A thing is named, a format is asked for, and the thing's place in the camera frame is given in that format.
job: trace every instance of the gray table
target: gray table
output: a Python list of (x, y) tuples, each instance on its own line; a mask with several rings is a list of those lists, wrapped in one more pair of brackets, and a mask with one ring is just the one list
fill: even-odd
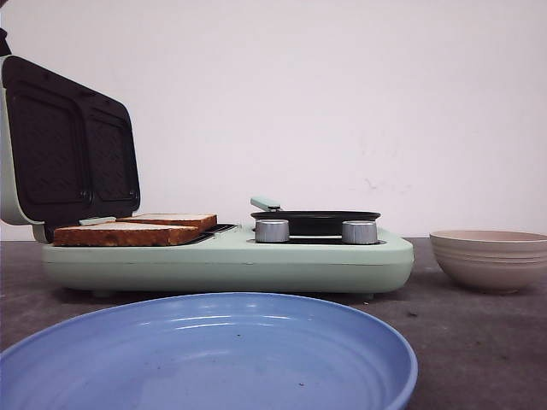
[[(411, 239), (416, 263), (400, 290), (311, 295), (368, 312), (398, 329), (420, 366), (408, 409), (547, 409), (547, 277), (513, 295), (474, 293), (440, 271), (428, 239)], [(1, 347), (79, 314), (171, 296), (127, 292), (97, 299), (51, 283), (40, 245), (2, 242)]]

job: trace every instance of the pan handle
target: pan handle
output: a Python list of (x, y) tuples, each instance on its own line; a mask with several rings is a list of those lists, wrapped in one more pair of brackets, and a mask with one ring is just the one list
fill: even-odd
[(281, 209), (281, 204), (279, 202), (266, 198), (265, 196), (253, 196), (250, 199), (250, 204), (266, 212), (283, 210)]

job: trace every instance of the light blue plate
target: light blue plate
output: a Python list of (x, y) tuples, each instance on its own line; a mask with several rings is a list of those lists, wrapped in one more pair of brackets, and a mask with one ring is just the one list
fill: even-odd
[(41, 331), (3, 354), (0, 408), (398, 409), (416, 383), (407, 341), (332, 302), (177, 296)]

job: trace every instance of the ceramic bowl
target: ceramic bowl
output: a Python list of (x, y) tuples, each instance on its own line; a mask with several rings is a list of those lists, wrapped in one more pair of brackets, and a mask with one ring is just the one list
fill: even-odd
[(547, 235), (511, 231), (436, 231), (433, 253), (458, 284), (513, 293), (547, 273)]

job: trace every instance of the toast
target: toast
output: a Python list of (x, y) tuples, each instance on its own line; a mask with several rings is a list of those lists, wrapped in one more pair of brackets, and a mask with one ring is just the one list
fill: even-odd
[(190, 242), (199, 235), (195, 226), (146, 225), (104, 222), (57, 228), (54, 246), (170, 246)]
[(142, 214), (117, 220), (139, 224), (195, 226), (200, 233), (216, 225), (214, 214)]

